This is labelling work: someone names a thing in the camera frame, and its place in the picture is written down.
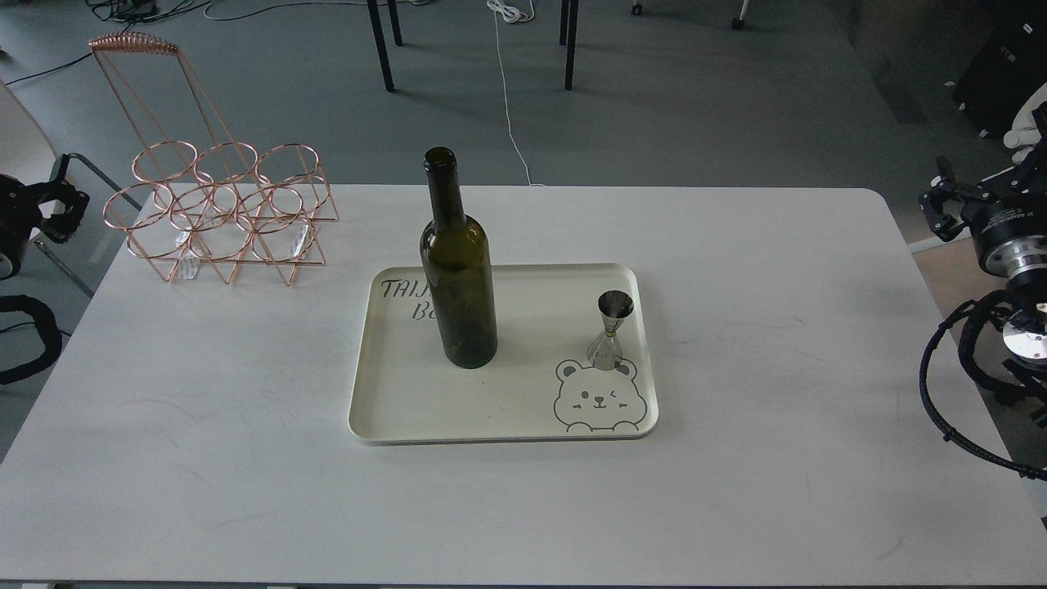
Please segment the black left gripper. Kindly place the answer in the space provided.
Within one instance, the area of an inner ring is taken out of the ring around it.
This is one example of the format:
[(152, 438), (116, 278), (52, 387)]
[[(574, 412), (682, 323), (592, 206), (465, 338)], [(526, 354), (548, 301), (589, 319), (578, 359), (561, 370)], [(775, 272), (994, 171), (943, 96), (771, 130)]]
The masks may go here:
[(52, 180), (51, 182), (39, 182), (31, 186), (31, 201), (34, 204), (48, 205), (55, 204), (52, 212), (43, 216), (38, 211), (40, 220), (36, 228), (43, 235), (57, 245), (64, 245), (81, 227), (83, 216), (85, 216), (90, 202), (89, 194), (76, 189), (75, 186), (66, 180)]

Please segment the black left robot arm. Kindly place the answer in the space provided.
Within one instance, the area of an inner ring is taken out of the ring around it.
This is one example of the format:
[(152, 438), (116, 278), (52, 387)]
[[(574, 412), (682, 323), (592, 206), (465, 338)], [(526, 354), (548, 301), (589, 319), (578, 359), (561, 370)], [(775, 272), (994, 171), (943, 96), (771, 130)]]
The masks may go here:
[(76, 189), (64, 178), (24, 184), (1, 175), (2, 279), (21, 272), (34, 230), (57, 245), (74, 237), (89, 202), (89, 194)]

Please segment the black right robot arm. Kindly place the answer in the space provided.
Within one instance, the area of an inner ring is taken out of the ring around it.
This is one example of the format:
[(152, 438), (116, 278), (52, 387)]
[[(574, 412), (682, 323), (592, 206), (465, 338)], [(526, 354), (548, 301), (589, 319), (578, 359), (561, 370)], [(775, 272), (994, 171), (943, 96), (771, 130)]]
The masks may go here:
[[(981, 271), (1006, 280), (992, 292), (987, 312), (971, 316), (960, 345), (961, 365), (1002, 405), (1045, 391), (1045, 164), (1028, 154), (1024, 163), (977, 184), (957, 182), (945, 157), (919, 197), (928, 228), (943, 242), (968, 232)], [(980, 332), (992, 323), (1009, 352), (1004, 365), (1018, 384), (985, 373), (973, 360)]]

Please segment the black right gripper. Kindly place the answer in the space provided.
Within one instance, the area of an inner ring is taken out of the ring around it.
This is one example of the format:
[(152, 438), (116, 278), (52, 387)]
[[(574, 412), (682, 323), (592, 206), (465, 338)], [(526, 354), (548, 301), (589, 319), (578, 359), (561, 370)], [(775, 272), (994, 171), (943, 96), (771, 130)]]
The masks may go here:
[(999, 172), (979, 184), (957, 182), (946, 157), (935, 159), (937, 175), (931, 189), (919, 197), (919, 207), (932, 233), (949, 242), (968, 227), (973, 214), (984, 206), (1017, 195), (1027, 187), (1033, 175), (1031, 165), (1019, 164)]

